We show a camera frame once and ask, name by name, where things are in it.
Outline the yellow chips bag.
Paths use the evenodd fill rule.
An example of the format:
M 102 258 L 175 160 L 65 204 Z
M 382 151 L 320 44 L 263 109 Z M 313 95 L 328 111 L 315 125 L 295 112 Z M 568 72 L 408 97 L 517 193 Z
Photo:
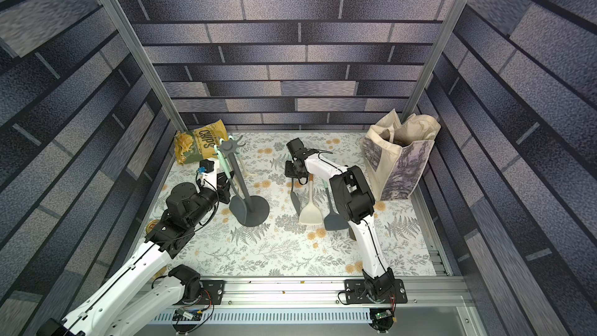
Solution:
M 199 163 L 216 158 L 215 146 L 229 138 L 222 120 L 187 132 L 177 132 L 174 148 L 177 163 L 180 165 Z

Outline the right circuit board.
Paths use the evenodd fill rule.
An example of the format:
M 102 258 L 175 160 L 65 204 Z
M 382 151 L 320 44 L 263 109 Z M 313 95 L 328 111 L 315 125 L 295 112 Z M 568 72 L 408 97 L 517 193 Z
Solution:
M 394 312 L 391 309 L 371 309 L 370 327 L 380 334 L 387 333 L 395 323 Z

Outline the canvas tote bag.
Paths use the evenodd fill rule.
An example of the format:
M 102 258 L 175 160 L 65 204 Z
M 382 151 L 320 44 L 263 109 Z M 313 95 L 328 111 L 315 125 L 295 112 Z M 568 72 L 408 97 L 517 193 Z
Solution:
M 407 199 L 426 168 L 441 125 L 430 115 L 399 120 L 392 110 L 369 127 L 362 141 L 365 166 L 378 201 Z

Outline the green handle cream utensil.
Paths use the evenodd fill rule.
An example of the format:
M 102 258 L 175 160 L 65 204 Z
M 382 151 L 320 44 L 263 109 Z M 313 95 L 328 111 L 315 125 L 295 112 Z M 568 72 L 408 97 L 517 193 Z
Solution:
M 232 181 L 233 176 L 226 155 L 233 152 L 233 145 L 228 142 L 222 142 L 219 146 L 215 146 L 214 149 L 219 160 L 219 166 L 225 172 L 228 180 Z

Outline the grey utensil rack stand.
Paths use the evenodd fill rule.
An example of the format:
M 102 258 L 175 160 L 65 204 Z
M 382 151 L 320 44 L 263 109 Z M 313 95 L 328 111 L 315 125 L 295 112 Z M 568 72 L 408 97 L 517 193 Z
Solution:
M 226 141 L 220 141 L 220 144 L 222 142 L 228 142 L 233 145 L 233 152 L 227 154 L 226 157 L 230 165 L 230 170 L 233 170 L 235 173 L 234 181 L 236 183 L 236 189 L 239 192 L 239 196 L 244 199 L 248 208 L 248 216 L 245 226 L 259 226 L 268 218 L 270 206 L 265 198 L 258 195 L 251 195 L 248 191 L 242 172 L 242 168 L 244 168 L 244 166 L 239 165 L 241 163 L 239 149 L 243 146 L 243 144 L 239 144 L 239 141 L 235 140 L 231 135 Z

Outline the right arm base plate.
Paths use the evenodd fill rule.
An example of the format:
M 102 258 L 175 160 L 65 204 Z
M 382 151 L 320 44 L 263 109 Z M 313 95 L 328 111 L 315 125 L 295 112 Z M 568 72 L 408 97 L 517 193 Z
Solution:
M 384 284 L 382 289 L 374 288 L 364 279 L 346 279 L 344 281 L 343 302 L 352 304 L 404 304 L 408 302 L 404 282 L 395 278 L 392 285 Z

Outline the green handle grey turner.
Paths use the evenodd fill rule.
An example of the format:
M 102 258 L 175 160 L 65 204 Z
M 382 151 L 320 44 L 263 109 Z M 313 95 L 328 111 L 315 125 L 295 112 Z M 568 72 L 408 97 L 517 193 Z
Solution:
M 347 230 L 349 228 L 348 222 L 343 219 L 335 210 L 332 204 L 331 192 L 327 182 L 324 182 L 326 191 L 326 200 L 329 209 L 328 215 L 324 218 L 323 223 L 326 231 Z

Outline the circuit board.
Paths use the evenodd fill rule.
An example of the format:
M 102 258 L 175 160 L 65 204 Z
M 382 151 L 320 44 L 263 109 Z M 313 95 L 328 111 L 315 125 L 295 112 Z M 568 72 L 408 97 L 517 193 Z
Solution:
M 185 310 L 182 308 L 175 309 L 172 315 L 172 322 L 174 324 L 181 324 L 184 322 L 199 322 L 203 317 L 203 310 Z
M 380 334 L 387 333 L 395 323 L 394 312 L 391 309 L 371 309 L 370 327 Z

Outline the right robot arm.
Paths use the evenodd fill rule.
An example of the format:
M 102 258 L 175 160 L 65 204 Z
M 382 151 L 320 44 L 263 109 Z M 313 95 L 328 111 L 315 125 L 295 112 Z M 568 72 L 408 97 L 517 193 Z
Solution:
M 287 143 L 291 159 L 287 176 L 303 179 L 319 177 L 331 189 L 336 210 L 349 225 L 362 259 L 365 290 L 374 302 L 389 297 L 396 299 L 399 290 L 390 264 L 382 253 L 376 234 L 374 205 L 376 200 L 358 166 L 342 166 L 323 156 L 318 149 L 307 149 L 301 139 Z

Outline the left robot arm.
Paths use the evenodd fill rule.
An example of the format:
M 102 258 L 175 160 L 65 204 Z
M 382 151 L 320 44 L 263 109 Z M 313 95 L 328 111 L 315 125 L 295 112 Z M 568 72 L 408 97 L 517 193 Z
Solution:
M 38 335 L 134 335 L 166 308 L 193 305 L 205 296 L 201 276 L 180 264 L 141 298 L 136 294 L 203 228 L 201 220 L 230 202 L 224 174 L 200 188 L 189 182 L 172 189 L 159 223 L 131 258 L 88 300 L 61 320 L 50 319 Z

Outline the wooden handle white spatula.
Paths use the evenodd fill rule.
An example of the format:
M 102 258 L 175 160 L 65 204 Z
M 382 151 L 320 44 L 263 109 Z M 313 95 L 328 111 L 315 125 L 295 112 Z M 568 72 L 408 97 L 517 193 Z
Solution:
M 306 206 L 300 212 L 298 217 L 298 221 L 306 226 L 315 226 L 320 225 L 323 223 L 323 217 L 321 215 L 320 209 L 315 205 L 313 200 L 314 195 L 314 182 L 313 182 L 313 175 L 309 175 L 309 201 Z

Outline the green handle dark utensil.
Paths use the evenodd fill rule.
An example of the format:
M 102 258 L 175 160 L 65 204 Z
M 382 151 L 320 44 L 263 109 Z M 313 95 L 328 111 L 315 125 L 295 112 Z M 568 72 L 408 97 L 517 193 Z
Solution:
M 242 197 L 239 196 L 239 192 L 236 189 L 234 175 L 235 175 L 235 173 L 233 170 L 231 170 L 228 174 L 229 185 L 230 185 L 232 192 L 234 193 L 234 196 L 232 196 L 230 199 L 229 209 L 233 213 L 233 215 L 236 217 L 238 222 L 241 225 L 245 226 L 246 222 L 247 222 L 248 208 L 247 208 L 246 202 L 244 201 L 244 199 Z

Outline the left circuit board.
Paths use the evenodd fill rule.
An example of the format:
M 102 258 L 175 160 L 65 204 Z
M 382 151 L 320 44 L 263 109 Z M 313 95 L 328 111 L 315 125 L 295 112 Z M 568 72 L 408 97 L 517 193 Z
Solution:
M 175 309 L 172 315 L 172 322 L 174 324 L 181 324 L 184 322 L 199 322 L 203 317 L 203 310 L 185 310 L 182 308 Z

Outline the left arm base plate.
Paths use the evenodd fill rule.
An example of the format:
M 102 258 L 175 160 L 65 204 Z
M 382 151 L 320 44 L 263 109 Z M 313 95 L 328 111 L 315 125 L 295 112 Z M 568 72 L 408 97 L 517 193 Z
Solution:
M 225 289 L 223 280 L 197 280 L 185 287 L 183 303 L 192 306 L 220 305 Z

